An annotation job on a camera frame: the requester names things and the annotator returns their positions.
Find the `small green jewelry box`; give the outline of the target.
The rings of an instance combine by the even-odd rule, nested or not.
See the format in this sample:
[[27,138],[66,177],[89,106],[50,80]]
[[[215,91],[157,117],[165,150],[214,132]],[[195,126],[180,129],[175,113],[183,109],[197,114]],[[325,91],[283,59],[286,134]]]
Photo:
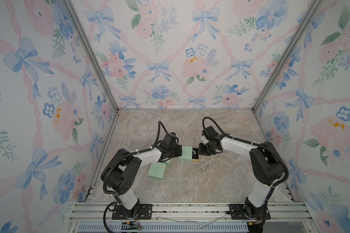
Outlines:
[[148,176],[150,178],[162,180],[165,174],[167,164],[161,162],[151,163]]

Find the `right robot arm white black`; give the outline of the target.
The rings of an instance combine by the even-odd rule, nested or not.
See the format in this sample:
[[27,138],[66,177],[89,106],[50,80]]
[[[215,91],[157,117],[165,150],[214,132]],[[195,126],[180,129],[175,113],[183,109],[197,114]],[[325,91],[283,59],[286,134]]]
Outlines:
[[230,214],[247,219],[265,219],[269,199],[278,184],[285,182],[289,175],[285,162],[272,143],[250,142],[226,133],[219,134],[212,126],[203,129],[201,139],[201,155],[216,155],[226,150],[250,159],[255,184],[241,210],[232,210]]

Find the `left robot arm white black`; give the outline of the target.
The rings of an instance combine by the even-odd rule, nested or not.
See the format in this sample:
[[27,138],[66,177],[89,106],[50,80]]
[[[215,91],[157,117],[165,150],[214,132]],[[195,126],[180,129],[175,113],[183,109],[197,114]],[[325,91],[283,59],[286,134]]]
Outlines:
[[179,138],[171,132],[148,149],[118,150],[101,174],[103,192],[113,195],[118,204],[127,211],[138,209],[140,201],[131,186],[139,169],[152,163],[180,157],[182,146],[178,143]]

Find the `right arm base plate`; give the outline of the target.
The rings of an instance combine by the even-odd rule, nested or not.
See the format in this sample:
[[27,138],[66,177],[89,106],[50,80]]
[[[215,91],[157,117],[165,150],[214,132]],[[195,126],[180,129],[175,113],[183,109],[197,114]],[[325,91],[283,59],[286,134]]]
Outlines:
[[256,208],[246,204],[229,204],[228,207],[229,210],[226,214],[231,215],[234,220],[258,221],[262,220],[264,216],[266,220],[271,219],[269,210],[265,209],[264,206]]

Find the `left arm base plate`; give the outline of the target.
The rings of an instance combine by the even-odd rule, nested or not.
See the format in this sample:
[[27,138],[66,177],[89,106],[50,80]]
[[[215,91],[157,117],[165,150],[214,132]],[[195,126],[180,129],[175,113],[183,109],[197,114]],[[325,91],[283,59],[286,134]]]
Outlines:
[[113,220],[150,220],[152,217],[152,204],[136,204],[131,210],[123,205],[117,205],[113,209]]

